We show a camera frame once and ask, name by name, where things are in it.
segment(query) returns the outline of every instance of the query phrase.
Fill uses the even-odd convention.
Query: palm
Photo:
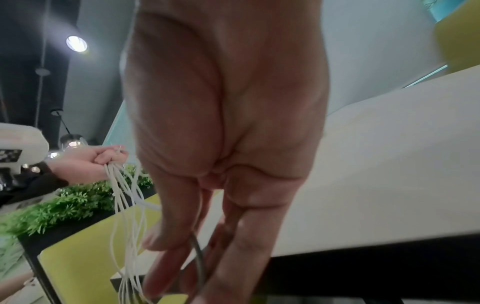
[[[209,23],[189,19],[194,8],[181,6],[145,6],[158,15],[137,17],[124,81],[137,153],[163,202],[161,231],[169,232],[159,229],[147,242],[150,249],[169,249],[151,270],[147,291],[167,287],[217,187],[225,189],[226,220],[205,257],[213,287],[204,297],[215,297],[226,271],[243,274],[223,290],[243,301],[254,286],[245,282],[261,274],[282,218],[310,171],[325,116],[320,12],[311,13],[319,4],[295,3],[262,11],[249,1],[218,2],[214,12],[227,13],[202,15]],[[161,15],[187,20],[189,27]],[[232,238],[231,245],[219,241]],[[185,281],[191,290],[188,276]]]

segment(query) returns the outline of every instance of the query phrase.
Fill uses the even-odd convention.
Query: black sleeve
[[[0,206],[42,196],[69,185],[58,178],[44,162],[30,166],[16,175],[17,186],[9,191],[0,191]]]

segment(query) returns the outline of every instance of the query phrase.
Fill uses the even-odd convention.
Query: black ceiling
[[[51,0],[45,57],[51,75],[44,78],[38,123],[51,148],[58,145],[60,121],[50,110],[63,105],[71,54],[65,39],[74,34],[79,8],[80,0]],[[35,123],[44,10],[44,0],[0,0],[2,122],[7,114],[9,123]]]

